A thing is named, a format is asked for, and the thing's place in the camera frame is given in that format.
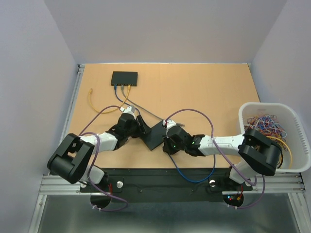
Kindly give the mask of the black switch box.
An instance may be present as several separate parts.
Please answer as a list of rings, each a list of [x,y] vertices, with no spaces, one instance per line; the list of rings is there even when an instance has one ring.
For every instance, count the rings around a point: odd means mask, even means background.
[[[141,137],[147,148],[152,151],[163,143],[163,137],[166,135],[166,128],[163,121],[159,121],[151,130]]]

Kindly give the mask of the black switch with ports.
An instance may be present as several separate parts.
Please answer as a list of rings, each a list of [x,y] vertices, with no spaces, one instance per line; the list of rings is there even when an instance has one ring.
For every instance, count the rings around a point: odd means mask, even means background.
[[[113,71],[111,86],[137,86],[138,72],[136,71]]]

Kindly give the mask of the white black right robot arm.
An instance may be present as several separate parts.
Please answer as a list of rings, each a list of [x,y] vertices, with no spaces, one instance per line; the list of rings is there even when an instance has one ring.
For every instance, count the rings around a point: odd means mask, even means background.
[[[256,130],[247,130],[236,136],[212,137],[190,135],[179,126],[167,129],[163,151],[173,155],[179,151],[197,157],[220,154],[230,164],[224,176],[224,185],[235,189],[256,175],[272,177],[276,173],[281,147]]]

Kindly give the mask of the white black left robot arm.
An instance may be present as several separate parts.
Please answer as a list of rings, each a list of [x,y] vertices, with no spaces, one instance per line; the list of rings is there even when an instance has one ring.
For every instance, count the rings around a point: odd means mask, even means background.
[[[67,182],[74,184],[82,179],[92,154],[107,150],[117,150],[128,138],[138,138],[146,135],[151,128],[144,122],[142,116],[123,113],[116,125],[102,134],[86,137],[69,133],[60,143],[47,163],[47,168]]]

